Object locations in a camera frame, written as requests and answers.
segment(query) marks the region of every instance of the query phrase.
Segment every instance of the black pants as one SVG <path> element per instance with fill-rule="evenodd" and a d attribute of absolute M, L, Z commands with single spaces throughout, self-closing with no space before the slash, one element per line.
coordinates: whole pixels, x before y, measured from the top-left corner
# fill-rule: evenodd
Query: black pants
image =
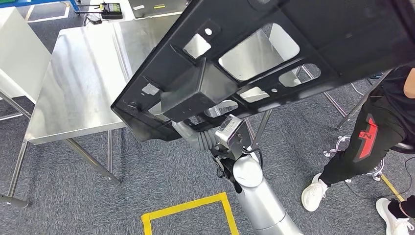
<path fill-rule="evenodd" d="M 350 144 L 324 167 L 320 176 L 328 186 L 373 170 L 386 152 L 405 139 L 397 112 L 385 97 L 370 97 L 362 106 Z"/>
<path fill-rule="evenodd" d="M 401 202 L 401 210 L 409 217 L 415 218 L 415 196 L 408 197 L 406 201 Z"/>
<path fill-rule="evenodd" d="M 412 195 L 401 203 L 396 199 L 392 199 L 388 205 L 388 210 L 396 218 L 415 218 L 415 196 Z"/>

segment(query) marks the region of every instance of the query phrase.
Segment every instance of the flexible hose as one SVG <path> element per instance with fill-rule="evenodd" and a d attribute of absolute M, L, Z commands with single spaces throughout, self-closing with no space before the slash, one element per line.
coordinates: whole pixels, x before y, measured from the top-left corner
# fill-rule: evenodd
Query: flexible hose
<path fill-rule="evenodd" d="M 183 121 L 171 122 L 173 128 L 185 139 L 193 148 L 198 150 L 212 149 L 217 143 L 215 131 L 218 129 L 212 128 L 207 131 L 197 132 L 193 130 Z"/>

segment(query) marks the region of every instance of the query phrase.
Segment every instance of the blue frame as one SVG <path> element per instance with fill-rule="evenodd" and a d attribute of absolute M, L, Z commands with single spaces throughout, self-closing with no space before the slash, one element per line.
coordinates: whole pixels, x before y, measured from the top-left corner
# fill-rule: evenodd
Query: blue frame
<path fill-rule="evenodd" d="M 14 2 L 0 3 L 0 8 L 11 7 L 11 6 L 15 6 L 15 7 L 30 6 L 30 5 L 36 5 L 36 4 L 41 4 L 41 3 L 58 2 L 58 1 L 62 1 L 62 0 L 17 0 Z M 69 0 L 69 1 L 72 4 L 73 9 L 75 9 L 75 11 L 79 11 L 78 5 L 76 4 L 75 0 Z"/>

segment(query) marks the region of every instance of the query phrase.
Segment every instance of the person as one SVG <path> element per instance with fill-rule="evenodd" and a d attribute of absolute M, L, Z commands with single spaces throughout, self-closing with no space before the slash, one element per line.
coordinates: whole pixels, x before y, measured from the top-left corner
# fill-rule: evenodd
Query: person
<path fill-rule="evenodd" d="M 376 202 L 376 210 L 386 223 L 386 235 L 405 235 L 408 228 L 414 230 L 414 226 L 408 222 L 409 218 L 415 218 L 415 196 L 410 196 L 406 201 L 381 198 Z"/>
<path fill-rule="evenodd" d="M 315 211 L 333 184 L 373 170 L 388 150 L 403 140 L 415 142 L 415 62 L 391 71 L 371 92 L 357 116 L 347 149 L 338 151 L 302 192 L 304 208 Z M 404 235 L 407 228 L 413 229 L 408 217 L 415 216 L 414 200 L 411 196 L 399 204 L 405 207 L 401 212 L 406 217 L 398 213 L 395 202 L 378 201 L 376 207 L 388 225 L 387 235 Z"/>

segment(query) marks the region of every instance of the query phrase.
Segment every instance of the black car part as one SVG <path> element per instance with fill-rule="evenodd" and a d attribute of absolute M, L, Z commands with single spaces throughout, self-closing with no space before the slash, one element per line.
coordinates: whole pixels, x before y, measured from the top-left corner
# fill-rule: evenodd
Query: black car part
<path fill-rule="evenodd" d="M 285 30 L 299 45 L 298 54 L 248 80 L 237 79 L 220 58 L 269 23 Z M 195 37 L 210 46 L 203 54 L 185 49 Z M 225 115 L 204 111 L 224 100 L 237 104 L 227 114 L 243 118 L 411 62 L 414 39 L 408 0 L 193 0 L 111 108 L 138 140 L 171 141 L 180 135 L 170 120 L 184 120 L 197 131 L 219 126 Z M 304 64 L 316 65 L 321 75 L 294 87 L 280 82 Z M 241 94 L 252 88 L 267 97 L 246 101 Z M 149 112 L 156 105 L 166 119 Z"/>

